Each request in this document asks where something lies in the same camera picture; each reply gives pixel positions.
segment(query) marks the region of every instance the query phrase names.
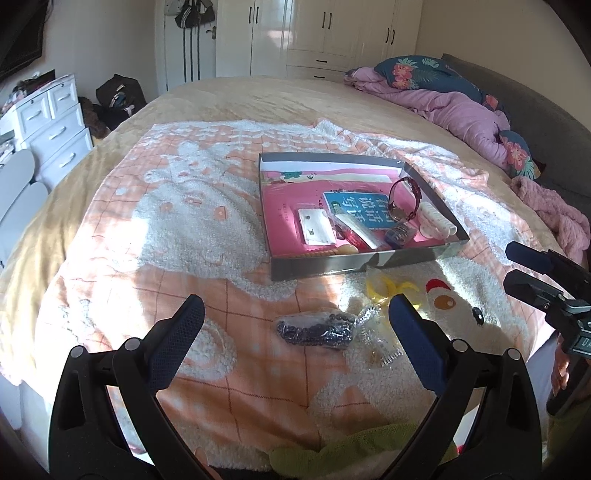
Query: pink blanket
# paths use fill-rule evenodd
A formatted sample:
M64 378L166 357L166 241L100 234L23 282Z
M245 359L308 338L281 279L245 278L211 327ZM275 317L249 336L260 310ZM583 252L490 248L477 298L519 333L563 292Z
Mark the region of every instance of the pink blanket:
M492 164L503 170L508 168L506 148L498 139L499 131L511 129L503 112L492 112L460 92L392 88L384 77L370 67L361 67L351 76L345 76L345 83L411 109L448 130Z
M557 192L545 189L533 180L515 177L511 189L554 232L567 257L580 264L591 240L588 218L568 205Z

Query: transparent plastic packaging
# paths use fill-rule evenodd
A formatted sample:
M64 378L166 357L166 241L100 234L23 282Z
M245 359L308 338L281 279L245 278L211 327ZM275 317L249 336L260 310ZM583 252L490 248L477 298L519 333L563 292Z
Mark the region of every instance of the transparent plastic packaging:
M356 335L376 367L391 365L404 351L388 319L387 306L368 305L359 314Z
M353 341L358 318L340 310L302 312L275 321L281 338L292 345L345 349Z

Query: gray upholstered headboard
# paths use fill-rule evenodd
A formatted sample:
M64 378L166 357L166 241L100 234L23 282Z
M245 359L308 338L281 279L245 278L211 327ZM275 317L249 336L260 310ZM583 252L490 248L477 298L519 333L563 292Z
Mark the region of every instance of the gray upholstered headboard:
M442 59L504 104L511 129L525 138L533 158L547 165L539 183L591 219L591 131L515 80L446 53Z

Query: book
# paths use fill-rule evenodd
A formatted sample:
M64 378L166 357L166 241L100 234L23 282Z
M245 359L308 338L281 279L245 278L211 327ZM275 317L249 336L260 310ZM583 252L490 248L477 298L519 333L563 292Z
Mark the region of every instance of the book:
M388 196L367 192L324 192L326 206L334 215L348 213L370 230L387 230L395 225L388 213Z

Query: wall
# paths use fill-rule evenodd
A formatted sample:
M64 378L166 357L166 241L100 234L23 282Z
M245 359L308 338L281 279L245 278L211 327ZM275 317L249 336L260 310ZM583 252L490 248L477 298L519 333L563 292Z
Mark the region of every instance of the wall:
M76 74L78 94L96 101L95 90L113 74L136 78L151 101L158 96L154 45L155 0L55 0L47 21L43 57L7 79L2 102L14 84L34 72Z
M527 85L591 130L591 66L543 0L424 0L417 54L442 53Z

